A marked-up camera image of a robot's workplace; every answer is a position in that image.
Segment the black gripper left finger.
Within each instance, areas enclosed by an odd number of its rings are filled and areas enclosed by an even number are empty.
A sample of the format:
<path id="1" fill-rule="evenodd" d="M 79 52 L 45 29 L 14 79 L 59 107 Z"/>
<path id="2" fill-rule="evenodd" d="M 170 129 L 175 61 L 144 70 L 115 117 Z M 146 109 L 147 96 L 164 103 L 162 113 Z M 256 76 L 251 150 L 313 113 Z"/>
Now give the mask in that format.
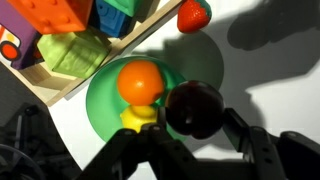
<path id="1" fill-rule="evenodd" d="M 169 117 L 169 110 L 160 107 L 156 122 L 143 125 L 139 133 L 118 130 L 76 180 L 127 180 L 143 162 L 158 180 L 195 180 L 197 160 L 166 131 Z"/>

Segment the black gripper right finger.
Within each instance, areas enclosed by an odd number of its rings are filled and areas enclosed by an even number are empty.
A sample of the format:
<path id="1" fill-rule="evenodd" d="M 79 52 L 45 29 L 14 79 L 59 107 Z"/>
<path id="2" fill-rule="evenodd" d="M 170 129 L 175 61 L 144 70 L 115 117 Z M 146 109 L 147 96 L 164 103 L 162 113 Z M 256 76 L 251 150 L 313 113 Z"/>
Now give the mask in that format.
<path id="1" fill-rule="evenodd" d="M 276 137 L 260 126 L 249 126 L 232 108 L 223 118 L 224 133 L 258 180 L 320 180 L 317 142 L 294 131 Z"/>

